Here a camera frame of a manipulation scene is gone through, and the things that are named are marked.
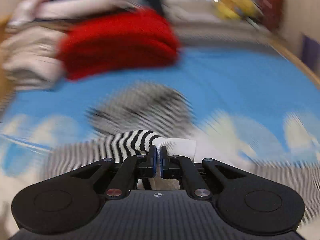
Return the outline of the black white striped garment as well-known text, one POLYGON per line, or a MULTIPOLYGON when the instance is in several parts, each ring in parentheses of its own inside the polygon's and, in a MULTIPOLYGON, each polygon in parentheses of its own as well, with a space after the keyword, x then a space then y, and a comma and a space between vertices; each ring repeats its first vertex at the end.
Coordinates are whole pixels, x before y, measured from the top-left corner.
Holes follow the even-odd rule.
POLYGON ((88 112, 97 139, 55 148, 40 173, 48 179, 105 157, 120 163, 149 149, 167 146, 194 162, 213 158, 296 190, 305 203, 302 222, 319 215, 319 153, 316 119, 289 113, 283 129, 286 146, 262 124, 243 115, 217 110, 202 129, 193 126, 191 109, 177 90, 138 83, 88 112))

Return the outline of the blue white patterned bedsheet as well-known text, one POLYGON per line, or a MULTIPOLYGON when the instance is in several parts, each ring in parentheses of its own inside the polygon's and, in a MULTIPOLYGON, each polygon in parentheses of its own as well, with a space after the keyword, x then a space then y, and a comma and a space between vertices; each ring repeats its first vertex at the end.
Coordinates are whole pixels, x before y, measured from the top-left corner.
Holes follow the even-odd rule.
POLYGON ((138 82, 185 96, 193 122, 231 163, 319 163, 319 90, 289 60, 250 50, 185 49, 173 66, 122 70, 19 92, 1 120, 1 168, 19 176, 55 146, 94 138, 89 110, 138 82))

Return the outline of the cream folded quilt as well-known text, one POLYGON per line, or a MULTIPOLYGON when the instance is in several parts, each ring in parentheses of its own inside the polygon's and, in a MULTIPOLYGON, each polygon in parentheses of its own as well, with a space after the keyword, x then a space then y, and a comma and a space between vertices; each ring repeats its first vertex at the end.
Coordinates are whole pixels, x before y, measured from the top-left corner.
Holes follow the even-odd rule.
POLYGON ((16 90, 51 89, 64 76, 58 43, 72 20, 136 9, 139 0, 23 0, 15 9, 1 43, 2 67, 16 90))

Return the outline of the red folded blanket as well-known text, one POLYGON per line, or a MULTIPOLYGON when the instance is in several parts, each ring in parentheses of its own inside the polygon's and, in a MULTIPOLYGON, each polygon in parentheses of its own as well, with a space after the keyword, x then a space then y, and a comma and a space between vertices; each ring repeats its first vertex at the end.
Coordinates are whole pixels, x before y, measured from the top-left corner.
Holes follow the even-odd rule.
POLYGON ((70 80, 120 69, 163 67, 180 44, 168 21, 150 8, 119 12, 74 25, 57 58, 70 80))

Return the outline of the yellow plush toys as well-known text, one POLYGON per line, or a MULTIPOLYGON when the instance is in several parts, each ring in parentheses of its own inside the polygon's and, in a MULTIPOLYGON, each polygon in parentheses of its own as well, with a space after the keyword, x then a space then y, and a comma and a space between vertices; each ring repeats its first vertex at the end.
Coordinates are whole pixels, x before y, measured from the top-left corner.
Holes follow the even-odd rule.
POLYGON ((218 0, 215 13, 223 20, 239 20, 258 16, 258 9, 251 0, 218 0))

